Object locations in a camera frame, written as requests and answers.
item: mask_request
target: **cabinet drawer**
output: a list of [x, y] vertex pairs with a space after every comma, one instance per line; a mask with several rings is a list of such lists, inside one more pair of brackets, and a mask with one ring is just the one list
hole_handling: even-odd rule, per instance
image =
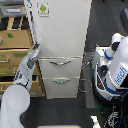
[[39, 59], [42, 78], [80, 76], [82, 58]]
[[[13, 84], [13, 81], [11, 82], [0, 82], [0, 93], [4, 93], [5, 90]], [[40, 86], [39, 86], [39, 77], [37, 76], [37, 79], [35, 81], [32, 81], [32, 87], [30, 92], [33, 91], [40, 91]]]
[[28, 30], [0, 31], [0, 48], [30, 48]]
[[43, 79], [48, 99], [76, 98], [79, 78]]
[[[15, 76], [17, 72], [18, 66], [12, 66], [12, 67], [0, 67], [0, 76]], [[39, 75], [39, 71], [37, 69], [37, 66], [35, 67], [35, 70], [33, 72], [33, 75]]]
[[28, 49], [0, 50], [0, 66], [19, 65]]

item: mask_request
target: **white cabinet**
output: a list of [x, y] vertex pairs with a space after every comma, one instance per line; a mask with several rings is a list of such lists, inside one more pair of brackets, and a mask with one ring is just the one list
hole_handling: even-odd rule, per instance
[[[77, 95], [91, 1], [30, 0], [31, 8], [27, 6], [29, 5], [27, 0], [24, 1], [31, 31], [33, 33], [30, 11], [34, 19], [37, 41], [41, 46], [39, 65], [48, 98], [74, 97], [71, 90], [75, 96]], [[40, 8], [37, 6], [39, 4], [49, 10], [49, 16], [40, 16]], [[49, 80], [60, 78], [74, 78], [75, 82], [62, 82], [65, 85], [63, 88], [58, 85], [54, 88], [55, 83]], [[51, 92], [49, 93], [50, 88], [54, 90], [52, 95], [50, 95]]]

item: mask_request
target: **drawer handle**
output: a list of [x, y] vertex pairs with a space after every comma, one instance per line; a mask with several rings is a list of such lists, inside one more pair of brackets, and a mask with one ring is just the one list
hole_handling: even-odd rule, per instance
[[50, 61], [50, 63], [53, 63], [53, 64], [55, 64], [55, 65], [65, 65], [65, 64], [68, 64], [68, 63], [70, 63], [71, 62], [71, 60], [67, 60], [66, 62], [55, 62], [55, 61]]
[[0, 75], [11, 75], [11, 74], [16, 74], [16, 71], [14, 71], [14, 72], [0, 72]]
[[9, 58], [5, 61], [0, 61], [0, 63], [8, 63], [9, 62]]
[[6, 89], [3, 89], [3, 88], [5, 88], [6, 87], [6, 85], [2, 85], [2, 87], [1, 87], [1, 92], [5, 92], [6, 91], [6, 89], [7, 89], [7, 87], [6, 87]]
[[68, 81], [70, 81], [70, 80], [68, 80], [68, 79], [64, 79], [64, 80], [53, 80], [53, 82], [55, 82], [57, 84], [64, 84], [64, 83], [67, 83]]

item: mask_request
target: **sticker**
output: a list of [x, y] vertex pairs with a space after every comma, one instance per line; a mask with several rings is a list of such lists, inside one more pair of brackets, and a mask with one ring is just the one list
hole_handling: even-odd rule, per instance
[[1, 57], [6, 57], [6, 55], [0, 55]]
[[9, 67], [9, 69], [13, 69], [13, 67]]
[[37, 3], [37, 9], [39, 16], [49, 16], [49, 4], [47, 2]]
[[12, 33], [7, 33], [9, 38], [13, 38], [13, 34]]
[[13, 53], [14, 57], [25, 57], [27, 53]]

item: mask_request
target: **label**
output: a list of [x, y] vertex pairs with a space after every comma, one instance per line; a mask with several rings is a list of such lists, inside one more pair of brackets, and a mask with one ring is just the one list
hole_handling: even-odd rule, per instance
[[0, 55], [1, 57], [6, 57], [6, 55]]
[[12, 33], [7, 33], [9, 38], [13, 38], [13, 34]]
[[14, 57], [25, 57], [27, 53], [13, 53]]
[[13, 69], [13, 67], [9, 67], [9, 69]]
[[122, 82], [124, 81], [125, 77], [127, 75], [127, 70], [125, 67], [123, 67], [122, 65], [118, 66], [118, 69], [116, 70], [116, 73], [113, 76], [113, 80], [116, 83], [116, 85], [118, 87], [120, 87], [120, 85], [122, 84]]

